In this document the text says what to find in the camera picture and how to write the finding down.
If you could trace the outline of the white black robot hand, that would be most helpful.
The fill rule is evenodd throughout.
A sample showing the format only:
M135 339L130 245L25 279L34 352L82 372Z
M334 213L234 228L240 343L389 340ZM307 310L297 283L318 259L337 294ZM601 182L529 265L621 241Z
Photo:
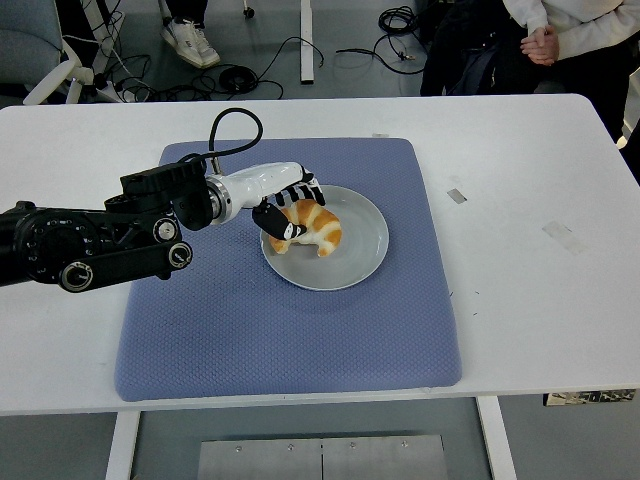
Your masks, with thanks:
M208 179L211 191L216 191L220 213L218 223L233 219L241 209L252 209L256 225L270 236L291 240L307 232L301 224L294 224L267 199L274 196L279 206L284 205L284 194L292 202L300 199L315 200L325 204L321 187L314 174L296 162L277 162L256 165L230 175L211 175Z

